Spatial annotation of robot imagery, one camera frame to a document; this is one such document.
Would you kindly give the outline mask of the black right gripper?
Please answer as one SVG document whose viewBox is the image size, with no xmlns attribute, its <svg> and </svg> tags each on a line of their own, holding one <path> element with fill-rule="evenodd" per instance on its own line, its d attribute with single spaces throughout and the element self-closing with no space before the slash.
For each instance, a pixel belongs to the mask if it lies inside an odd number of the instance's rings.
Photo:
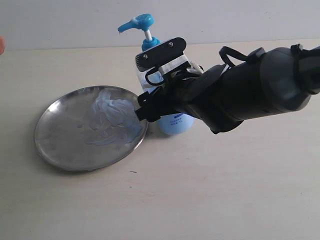
<svg viewBox="0 0 320 240">
<path fill-rule="evenodd" d="M 219 78 L 228 68 L 227 64 L 215 65 L 199 76 L 180 71 L 164 86 L 138 96 L 137 118 L 152 123 L 163 116 L 184 113 L 203 121 L 214 134 L 237 128 L 243 121 L 232 117 L 214 99 Z"/>
</svg>

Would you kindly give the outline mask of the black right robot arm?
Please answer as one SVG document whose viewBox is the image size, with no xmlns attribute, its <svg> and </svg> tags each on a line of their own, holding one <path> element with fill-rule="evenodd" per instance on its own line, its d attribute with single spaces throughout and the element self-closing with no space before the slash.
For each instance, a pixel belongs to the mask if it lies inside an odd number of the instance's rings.
<svg viewBox="0 0 320 240">
<path fill-rule="evenodd" d="M 150 123 L 184 113 L 202 120 L 214 134 L 243 121 L 303 109 L 320 92 L 320 50 L 302 45 L 258 48 L 248 55 L 224 46 L 223 64 L 203 71 L 184 54 L 187 44 L 175 37 L 135 57 L 140 72 L 159 73 L 152 92 L 138 96 L 134 115 Z"/>
</svg>

